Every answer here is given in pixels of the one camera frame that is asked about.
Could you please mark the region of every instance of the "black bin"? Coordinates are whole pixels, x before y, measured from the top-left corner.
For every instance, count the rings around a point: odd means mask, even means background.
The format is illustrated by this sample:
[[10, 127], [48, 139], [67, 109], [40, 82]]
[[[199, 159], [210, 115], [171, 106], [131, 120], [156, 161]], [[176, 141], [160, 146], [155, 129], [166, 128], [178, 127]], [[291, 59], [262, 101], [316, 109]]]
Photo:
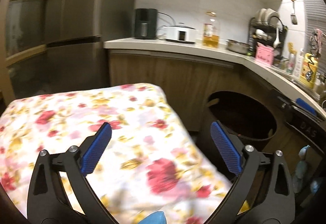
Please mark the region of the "black bin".
[[250, 144], [262, 151], [276, 132], [273, 114], [257, 100], [244, 94], [219, 91], [208, 98], [196, 145], [217, 169], [229, 179], [222, 157], [211, 139], [211, 124], [219, 120], [229, 133], [237, 135], [244, 145]]

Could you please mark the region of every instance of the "black dish rack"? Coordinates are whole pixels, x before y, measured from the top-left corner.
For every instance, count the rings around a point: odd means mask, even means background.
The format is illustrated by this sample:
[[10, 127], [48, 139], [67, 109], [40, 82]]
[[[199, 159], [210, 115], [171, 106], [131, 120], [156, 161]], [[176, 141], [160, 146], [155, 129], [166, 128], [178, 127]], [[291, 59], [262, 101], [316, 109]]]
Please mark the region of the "black dish rack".
[[[249, 30], [248, 30], [248, 40], [247, 43], [250, 45], [248, 55], [255, 57], [256, 55], [256, 48], [257, 48], [257, 42], [265, 45], [265, 46], [271, 46], [273, 47], [273, 43], [276, 40], [276, 27], [271, 24], [271, 19], [277, 19], [281, 22], [282, 28], [279, 29], [279, 39], [280, 44], [275, 49], [278, 52], [274, 52], [274, 62], [280, 61], [282, 57], [282, 52], [284, 48], [284, 42], [287, 35], [288, 27], [283, 25], [282, 21], [277, 16], [272, 16], [268, 23], [266, 22], [255, 22], [255, 18], [251, 18], [249, 21]], [[255, 35], [255, 32], [257, 29], [260, 29], [264, 31], [268, 39], [259, 38], [259, 36]]]

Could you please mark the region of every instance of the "stainless steel refrigerator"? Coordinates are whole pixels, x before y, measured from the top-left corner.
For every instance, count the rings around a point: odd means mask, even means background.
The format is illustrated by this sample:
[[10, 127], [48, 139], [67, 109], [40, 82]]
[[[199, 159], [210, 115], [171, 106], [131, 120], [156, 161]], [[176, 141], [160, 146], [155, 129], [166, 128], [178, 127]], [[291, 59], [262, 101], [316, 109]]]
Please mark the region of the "stainless steel refrigerator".
[[131, 37], [134, 0], [48, 0], [45, 43], [51, 92], [109, 86], [103, 42]]

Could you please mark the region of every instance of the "pink box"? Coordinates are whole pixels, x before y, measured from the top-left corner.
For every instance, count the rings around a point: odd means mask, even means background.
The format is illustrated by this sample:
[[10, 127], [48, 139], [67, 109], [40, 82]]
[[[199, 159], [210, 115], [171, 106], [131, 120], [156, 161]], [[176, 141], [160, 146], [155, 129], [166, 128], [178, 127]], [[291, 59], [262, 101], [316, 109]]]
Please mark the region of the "pink box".
[[257, 44], [258, 46], [255, 61], [271, 66], [274, 60], [274, 49], [270, 46], [264, 46], [260, 43]]

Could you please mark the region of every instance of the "screw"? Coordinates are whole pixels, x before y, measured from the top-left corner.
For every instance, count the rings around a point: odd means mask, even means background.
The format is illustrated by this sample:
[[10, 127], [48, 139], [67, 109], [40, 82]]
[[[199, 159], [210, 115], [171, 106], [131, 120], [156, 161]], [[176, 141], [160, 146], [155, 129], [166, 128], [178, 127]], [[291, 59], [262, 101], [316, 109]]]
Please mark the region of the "screw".
[[275, 153], [276, 153], [277, 156], [280, 156], [280, 157], [283, 156], [283, 152], [281, 152], [280, 150], [277, 150]]
[[46, 150], [41, 150], [40, 151], [40, 156], [45, 156], [48, 152]]
[[78, 147], [77, 146], [71, 146], [70, 148], [69, 148], [69, 152], [75, 152], [75, 151], [77, 151], [78, 150]]
[[246, 145], [245, 150], [249, 151], [249, 152], [253, 152], [255, 150], [255, 148], [253, 146], [251, 146], [251, 145]]

